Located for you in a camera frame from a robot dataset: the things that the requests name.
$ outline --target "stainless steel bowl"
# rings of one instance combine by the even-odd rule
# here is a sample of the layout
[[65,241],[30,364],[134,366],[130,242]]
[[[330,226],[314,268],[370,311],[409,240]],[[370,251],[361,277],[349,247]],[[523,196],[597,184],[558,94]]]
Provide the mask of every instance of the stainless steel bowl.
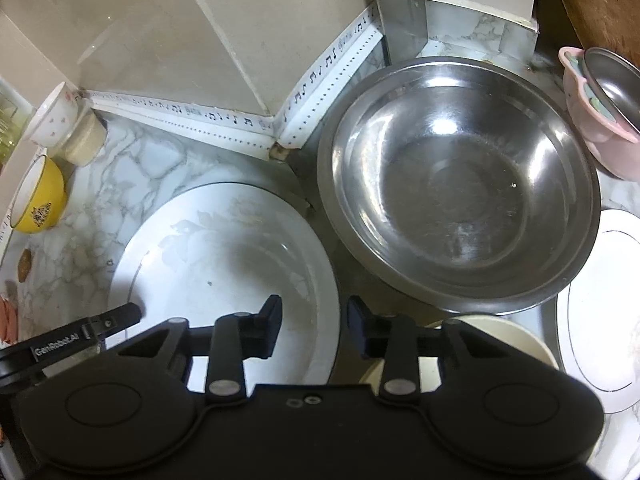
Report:
[[640,135],[640,70],[606,48],[584,51],[580,68],[604,107]]
[[336,105],[318,183],[342,241],[391,286],[451,312],[507,314],[556,295],[590,254],[600,189],[585,152],[524,79],[423,58]]

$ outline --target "wooden cutting board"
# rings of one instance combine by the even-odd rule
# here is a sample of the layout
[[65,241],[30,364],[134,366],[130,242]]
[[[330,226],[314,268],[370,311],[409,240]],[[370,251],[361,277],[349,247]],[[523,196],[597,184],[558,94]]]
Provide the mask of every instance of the wooden cutting board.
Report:
[[640,66],[640,0],[562,0],[584,48],[603,46]]

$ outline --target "metal screw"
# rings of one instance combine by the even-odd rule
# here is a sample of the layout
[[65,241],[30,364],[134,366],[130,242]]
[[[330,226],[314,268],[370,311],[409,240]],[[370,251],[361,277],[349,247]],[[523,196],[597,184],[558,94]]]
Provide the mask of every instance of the metal screw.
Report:
[[313,406],[314,404],[320,404],[322,402],[322,399],[317,395],[308,395],[305,397],[305,402]]
[[415,383],[408,379],[391,379],[385,383],[385,390],[392,395],[409,395],[415,391]]
[[209,391],[219,397],[228,397],[240,391],[240,384],[229,379],[219,379],[209,385]]
[[290,408],[302,408],[302,406],[305,405],[305,403],[300,399],[287,399],[287,402],[285,402],[285,404]]

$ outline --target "bowl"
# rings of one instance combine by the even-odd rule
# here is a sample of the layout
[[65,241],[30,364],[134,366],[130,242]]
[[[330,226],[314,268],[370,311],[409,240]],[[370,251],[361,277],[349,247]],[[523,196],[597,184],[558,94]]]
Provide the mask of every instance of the bowl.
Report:
[[82,102],[82,108],[71,131],[62,137],[49,155],[59,155],[75,166],[86,166],[104,146],[107,130],[91,110],[91,103]]
[[450,312],[543,303],[584,265],[600,189],[582,139],[539,89],[494,65],[422,58],[331,112],[318,184],[346,247]]
[[593,92],[597,86],[592,88],[582,72],[583,54],[582,49],[569,46],[558,54],[564,65],[569,115],[600,164],[615,176],[640,182],[640,136],[629,121],[611,114]]
[[44,148],[53,148],[71,131],[78,117],[78,102],[66,83],[44,99],[24,131],[24,136]]
[[14,197],[11,227],[23,233],[37,233],[58,222],[66,205],[65,182],[48,156],[31,165]]
[[582,55],[582,70],[600,102],[616,119],[640,135],[640,70],[606,48],[592,47]]
[[[459,316],[458,319],[479,328],[503,343],[507,343],[558,370],[558,361],[556,361],[549,347],[540,338],[519,324],[508,319],[502,319],[498,316],[488,316],[486,314],[469,314],[467,316]],[[440,328],[441,324],[442,322],[438,322],[431,325],[431,327]],[[441,383],[440,372],[438,371],[438,358],[420,357],[418,360],[420,364],[420,390],[423,393],[432,392],[440,386]],[[384,360],[379,360],[373,364],[360,379],[360,384],[370,384],[376,395],[380,388],[380,379],[382,378],[384,363]]]

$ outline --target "plate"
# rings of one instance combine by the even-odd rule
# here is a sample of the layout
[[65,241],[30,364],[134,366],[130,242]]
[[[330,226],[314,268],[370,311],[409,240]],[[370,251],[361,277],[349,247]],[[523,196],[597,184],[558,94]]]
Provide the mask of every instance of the plate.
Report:
[[605,413],[640,400],[640,219],[609,209],[593,251],[558,295],[565,371],[589,386]]
[[[289,204],[257,187],[211,184],[175,197],[127,245],[116,268],[109,308],[142,307],[136,326],[107,348],[180,316],[191,327],[233,312],[258,312],[282,297],[273,356],[244,361],[247,392],[257,383],[324,384],[338,345],[334,273],[309,224]],[[195,357],[188,388],[204,390],[207,358]]]

